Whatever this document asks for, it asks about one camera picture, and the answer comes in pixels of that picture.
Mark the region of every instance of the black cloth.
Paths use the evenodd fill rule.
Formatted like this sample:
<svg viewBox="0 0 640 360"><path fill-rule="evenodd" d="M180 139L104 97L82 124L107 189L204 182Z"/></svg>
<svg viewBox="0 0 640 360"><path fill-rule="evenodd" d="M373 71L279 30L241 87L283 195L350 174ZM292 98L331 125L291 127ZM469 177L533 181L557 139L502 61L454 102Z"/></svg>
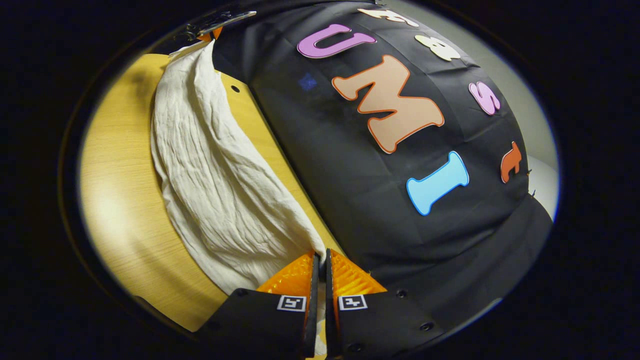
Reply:
<svg viewBox="0 0 640 360"><path fill-rule="evenodd" d="M527 192L526 149L507 101L461 49L423 24L377 19L358 8L384 6L323 3L281 12L246 27L223 30L214 66L251 88L302 185L344 252L390 290L407 289L451 329L504 296L526 273L552 221ZM312 59L296 46L305 37L342 24L374 37L328 58ZM436 37L460 59L445 61L414 39ZM326 47L351 33L323 40ZM381 63L389 54L410 71L400 95L432 99L444 115L441 127L409 136L384 153L367 128L359 98L347 101L332 87ZM488 116L468 90L482 81L501 107ZM516 142L520 172L500 180L503 155ZM436 201L427 216L414 208L409 178L422 179L456 151L470 177Z"/></svg>

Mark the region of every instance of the wooden table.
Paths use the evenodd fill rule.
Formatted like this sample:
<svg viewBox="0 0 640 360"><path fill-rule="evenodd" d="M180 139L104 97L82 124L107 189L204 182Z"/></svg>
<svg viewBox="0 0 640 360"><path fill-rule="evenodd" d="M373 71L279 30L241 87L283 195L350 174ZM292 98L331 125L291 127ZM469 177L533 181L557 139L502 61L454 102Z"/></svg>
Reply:
<svg viewBox="0 0 640 360"><path fill-rule="evenodd" d="M167 55L143 55L99 104L80 159L80 201L95 250L113 277L132 295L143 297L173 321L195 331L227 296L202 272L173 229L151 158L153 99L167 63ZM240 127L300 203L324 244L342 253L284 158L248 87L225 74L222 82Z"/></svg>

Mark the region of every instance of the white cloth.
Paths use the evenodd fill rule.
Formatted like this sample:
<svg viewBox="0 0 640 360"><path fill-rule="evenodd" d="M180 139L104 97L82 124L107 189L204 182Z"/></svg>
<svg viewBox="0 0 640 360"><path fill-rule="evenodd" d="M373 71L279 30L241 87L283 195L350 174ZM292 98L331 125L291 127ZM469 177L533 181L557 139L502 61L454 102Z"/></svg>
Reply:
<svg viewBox="0 0 640 360"><path fill-rule="evenodd" d="M225 293L258 288L325 247L231 114L214 42L174 57L156 90L151 153L174 228Z"/></svg>

